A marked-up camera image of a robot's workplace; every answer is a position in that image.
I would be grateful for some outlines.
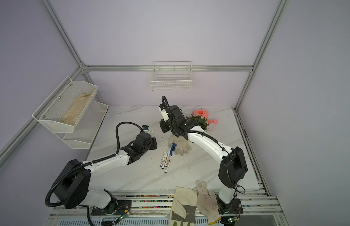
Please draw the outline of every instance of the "pink watering can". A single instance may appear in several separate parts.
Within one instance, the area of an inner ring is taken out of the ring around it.
[[[218,124],[218,120],[214,119],[214,120],[209,120],[209,112],[204,110],[204,109],[199,109],[197,111],[193,111],[193,115],[201,115],[201,117],[205,118],[208,122],[208,124],[214,123],[214,125]]]

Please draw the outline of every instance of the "robotic arm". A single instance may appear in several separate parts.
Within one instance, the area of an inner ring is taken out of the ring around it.
[[[183,136],[196,143],[220,165],[218,176],[222,185],[217,196],[218,206],[220,213],[228,212],[233,206],[237,184],[248,170],[243,151],[239,147],[231,148],[218,142],[194,121],[186,120],[176,105],[171,107],[168,105],[166,97],[162,97],[162,102],[159,106],[163,116],[160,121],[162,131],[171,131],[174,135]],[[120,150],[118,126],[126,123],[137,126],[141,131],[134,141]],[[67,209],[78,205],[96,206],[103,209],[104,213],[112,214],[116,210],[117,199],[107,190],[91,188],[90,182],[110,170],[132,164],[148,150],[157,148],[156,139],[151,137],[147,125],[140,127],[131,122],[122,122],[116,127],[116,139],[117,151],[114,154],[92,161],[68,162],[47,193],[45,204],[50,207],[64,205]],[[49,201],[52,193],[55,193],[60,202]]]

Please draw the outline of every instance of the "beige cloth in basket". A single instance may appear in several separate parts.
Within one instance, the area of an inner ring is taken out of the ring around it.
[[[84,107],[92,97],[93,93],[94,91],[91,93],[82,93],[76,99],[74,99],[71,107],[63,115],[60,122],[68,125],[74,125],[81,115]]]

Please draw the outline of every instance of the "table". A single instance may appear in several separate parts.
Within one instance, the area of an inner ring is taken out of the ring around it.
[[[209,112],[209,119],[218,119],[218,124],[210,124],[206,131],[219,142],[230,147],[240,147],[245,155],[248,172],[239,183],[247,191],[259,190],[247,149],[231,106],[178,106],[184,116],[200,108]],[[219,165],[205,150],[190,143],[192,150],[184,156],[173,155],[167,174],[159,167],[164,150],[169,149],[171,131],[163,133],[159,121],[162,119],[158,106],[118,106],[109,107],[102,126],[93,143],[87,160],[95,160],[116,151],[115,128],[118,123],[131,121],[153,129],[157,149],[149,150],[140,160],[116,168],[100,175],[91,182],[91,187],[111,192],[174,192],[175,187],[194,188],[196,180],[204,180],[208,188],[218,191],[221,186],[218,178]],[[140,130],[133,125],[123,124],[118,128],[121,147],[134,140]]]

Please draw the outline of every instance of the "dirty glove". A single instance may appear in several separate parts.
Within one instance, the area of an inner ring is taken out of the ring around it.
[[[176,187],[168,226],[195,226],[196,191]]]
[[[219,209],[217,204],[217,197],[213,190],[209,189],[206,186],[206,182],[200,182],[197,180],[195,191],[198,192],[198,196],[196,199],[196,207],[200,211],[200,213],[208,219],[208,224],[215,224],[218,220],[220,220]]]
[[[175,135],[171,135],[167,146],[171,147],[173,143],[177,145],[175,147],[175,155],[180,154],[181,156],[183,156],[184,153],[187,154],[191,150],[189,142],[183,137],[176,137]]]

